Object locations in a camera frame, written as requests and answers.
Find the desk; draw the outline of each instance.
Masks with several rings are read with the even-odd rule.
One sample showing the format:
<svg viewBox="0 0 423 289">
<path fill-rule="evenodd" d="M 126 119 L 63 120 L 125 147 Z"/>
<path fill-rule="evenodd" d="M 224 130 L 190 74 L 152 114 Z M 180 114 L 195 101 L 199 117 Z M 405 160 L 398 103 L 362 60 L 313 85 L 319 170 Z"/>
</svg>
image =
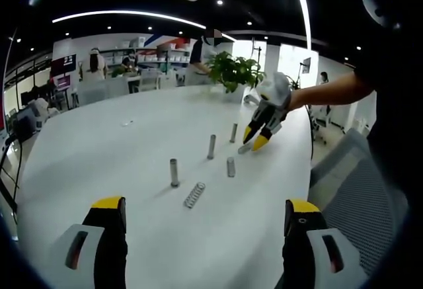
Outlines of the desk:
<svg viewBox="0 0 423 289">
<path fill-rule="evenodd" d="M 49 120 L 17 199 L 19 245 L 30 262 L 41 267 L 51 244 L 80 224 L 93 202 L 122 195 L 128 289 L 273 289 L 283 271 L 285 201 L 308 195 L 309 117 L 305 108 L 292 112 L 268 145 L 238 155 L 256 106 L 223 103 L 213 90 L 136 93 Z M 209 161 L 211 134 L 217 141 Z M 227 177 L 232 156 L 235 178 Z M 170 187 L 173 157 L 176 189 Z M 189 210 L 182 203 L 199 181 L 206 189 Z"/>
</svg>

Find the green leaves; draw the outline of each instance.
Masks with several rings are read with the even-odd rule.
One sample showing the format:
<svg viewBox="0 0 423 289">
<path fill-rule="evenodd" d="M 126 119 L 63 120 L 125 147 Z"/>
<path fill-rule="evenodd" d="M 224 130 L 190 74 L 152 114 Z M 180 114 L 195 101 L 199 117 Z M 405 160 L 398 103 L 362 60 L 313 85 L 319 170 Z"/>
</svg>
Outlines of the green leaves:
<svg viewBox="0 0 423 289">
<path fill-rule="evenodd" d="M 261 82 L 265 73 L 260 71 L 260 64 L 253 59 L 235 58 L 228 52 L 214 56 L 208 66 L 211 69 L 210 77 L 217 83 L 225 85 L 227 92 L 235 92 L 238 84 L 256 86 L 256 81 Z"/>
</svg>

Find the black sleeve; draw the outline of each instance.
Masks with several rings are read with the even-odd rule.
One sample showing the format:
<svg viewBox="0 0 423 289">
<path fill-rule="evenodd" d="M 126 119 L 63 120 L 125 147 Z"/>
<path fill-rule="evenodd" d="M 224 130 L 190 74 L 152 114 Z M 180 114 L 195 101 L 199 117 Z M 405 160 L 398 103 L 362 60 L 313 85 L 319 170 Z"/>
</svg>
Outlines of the black sleeve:
<svg viewBox="0 0 423 289">
<path fill-rule="evenodd" d="M 190 64 L 201 63 L 201 51 L 203 47 L 203 42 L 199 39 L 192 48 Z"/>
</svg>

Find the human arm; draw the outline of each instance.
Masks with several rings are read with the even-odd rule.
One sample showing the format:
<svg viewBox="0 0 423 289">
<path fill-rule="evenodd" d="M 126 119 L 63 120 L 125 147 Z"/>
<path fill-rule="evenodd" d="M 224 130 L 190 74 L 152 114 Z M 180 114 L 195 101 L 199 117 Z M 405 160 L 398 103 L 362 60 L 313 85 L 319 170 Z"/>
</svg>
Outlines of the human arm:
<svg viewBox="0 0 423 289">
<path fill-rule="evenodd" d="M 330 83 L 293 91 L 289 110 L 304 105 L 351 104 L 368 96 L 372 91 L 373 88 L 368 83 L 351 72 Z"/>
<path fill-rule="evenodd" d="M 195 66 L 196 68 L 198 68 L 201 72 L 204 72 L 205 74 L 210 74 L 211 69 L 208 68 L 207 66 L 205 66 L 203 63 L 191 63 L 193 66 Z"/>
</svg>

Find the metal spring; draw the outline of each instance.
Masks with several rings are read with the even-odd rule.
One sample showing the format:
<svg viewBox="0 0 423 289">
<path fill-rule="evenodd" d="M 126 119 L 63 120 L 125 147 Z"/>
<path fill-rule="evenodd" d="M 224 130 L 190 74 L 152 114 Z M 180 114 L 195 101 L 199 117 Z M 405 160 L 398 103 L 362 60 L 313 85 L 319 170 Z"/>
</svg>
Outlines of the metal spring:
<svg viewBox="0 0 423 289">
<path fill-rule="evenodd" d="M 184 205 L 187 208 L 193 208 L 205 188 L 206 185 L 204 183 L 197 183 L 196 186 L 192 189 L 190 195 L 188 195 L 188 198 L 185 199 Z"/>
</svg>

